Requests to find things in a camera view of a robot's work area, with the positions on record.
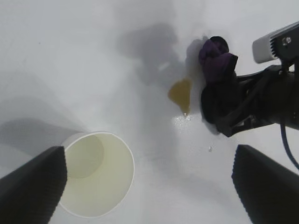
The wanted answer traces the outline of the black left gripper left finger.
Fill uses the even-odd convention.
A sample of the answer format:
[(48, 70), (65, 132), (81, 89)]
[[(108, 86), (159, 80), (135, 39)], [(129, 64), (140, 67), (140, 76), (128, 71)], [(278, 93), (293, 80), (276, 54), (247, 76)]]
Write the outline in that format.
[(67, 182), (64, 147), (51, 147), (0, 180), (2, 224), (47, 224)]

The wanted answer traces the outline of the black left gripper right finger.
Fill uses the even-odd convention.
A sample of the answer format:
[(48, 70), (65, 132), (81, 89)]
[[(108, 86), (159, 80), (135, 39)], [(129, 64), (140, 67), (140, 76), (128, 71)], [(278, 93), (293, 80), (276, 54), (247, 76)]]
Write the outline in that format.
[(249, 145), (238, 145), (235, 190), (254, 224), (299, 222), (299, 176)]

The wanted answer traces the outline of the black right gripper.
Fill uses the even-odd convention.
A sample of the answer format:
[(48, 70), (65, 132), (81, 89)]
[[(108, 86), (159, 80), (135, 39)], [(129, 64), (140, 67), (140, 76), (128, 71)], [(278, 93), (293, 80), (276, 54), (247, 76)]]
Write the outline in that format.
[(299, 75), (281, 66), (238, 76), (242, 102), (234, 110), (234, 103), (203, 100), (205, 120), (227, 137), (236, 133), (284, 123), (299, 128)]

